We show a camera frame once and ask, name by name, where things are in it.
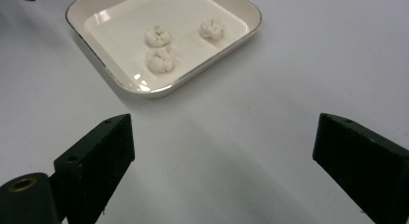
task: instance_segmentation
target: cotton ball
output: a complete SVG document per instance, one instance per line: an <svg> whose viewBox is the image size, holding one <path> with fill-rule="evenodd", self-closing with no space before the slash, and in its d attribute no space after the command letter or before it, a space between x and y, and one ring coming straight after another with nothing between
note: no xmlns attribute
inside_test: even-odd
<svg viewBox="0 0 409 224"><path fill-rule="evenodd" d="M147 66L153 72L169 72L175 67L171 48L153 48L147 54Z"/></svg>
<svg viewBox="0 0 409 224"><path fill-rule="evenodd" d="M225 27L218 18L212 18L202 23L201 36L205 39L220 40L223 37Z"/></svg>
<svg viewBox="0 0 409 224"><path fill-rule="evenodd" d="M152 47L162 47L171 41L171 35L156 24L145 32L145 41Z"/></svg>

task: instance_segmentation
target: white tabletop surface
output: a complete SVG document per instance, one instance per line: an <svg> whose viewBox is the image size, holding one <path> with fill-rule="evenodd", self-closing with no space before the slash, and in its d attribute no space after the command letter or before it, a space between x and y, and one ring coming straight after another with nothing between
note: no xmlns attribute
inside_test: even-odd
<svg viewBox="0 0 409 224"><path fill-rule="evenodd" d="M65 20L74 0L0 0L0 183L100 121L136 160L97 223L369 224L312 159L321 112L409 147L409 0L250 0L258 33L167 97L122 91Z"/></svg>

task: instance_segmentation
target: gray surface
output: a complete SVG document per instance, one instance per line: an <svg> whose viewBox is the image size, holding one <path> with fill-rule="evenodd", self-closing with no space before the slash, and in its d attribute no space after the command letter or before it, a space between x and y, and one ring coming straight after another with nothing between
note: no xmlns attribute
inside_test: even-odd
<svg viewBox="0 0 409 224"><path fill-rule="evenodd" d="M320 112L409 147L409 0L250 0L254 38L168 97L98 72L74 0L0 0L0 183L53 172L130 112L137 159L98 223L372 223L312 160Z"/></svg>

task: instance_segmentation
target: white tray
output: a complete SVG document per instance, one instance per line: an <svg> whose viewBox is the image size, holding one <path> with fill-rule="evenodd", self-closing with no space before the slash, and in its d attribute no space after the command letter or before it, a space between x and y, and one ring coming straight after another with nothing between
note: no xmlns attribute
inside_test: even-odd
<svg viewBox="0 0 409 224"><path fill-rule="evenodd" d="M201 23L213 17L225 26L220 41L200 35ZM77 0L67 21L123 89L158 98L249 40L261 13L247 0ZM144 35L155 24L171 33L171 72L153 73L146 66L150 48Z"/></svg>

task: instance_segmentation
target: rectangular tray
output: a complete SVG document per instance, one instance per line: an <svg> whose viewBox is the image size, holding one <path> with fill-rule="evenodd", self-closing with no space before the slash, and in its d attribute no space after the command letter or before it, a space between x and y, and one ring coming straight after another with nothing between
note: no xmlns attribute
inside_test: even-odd
<svg viewBox="0 0 409 224"><path fill-rule="evenodd" d="M200 35L201 24L222 20L219 40ZM124 90L144 98L165 96L248 41L261 24L247 0L77 0L67 21ZM171 34L174 70L151 72L145 32L159 24Z"/></svg>

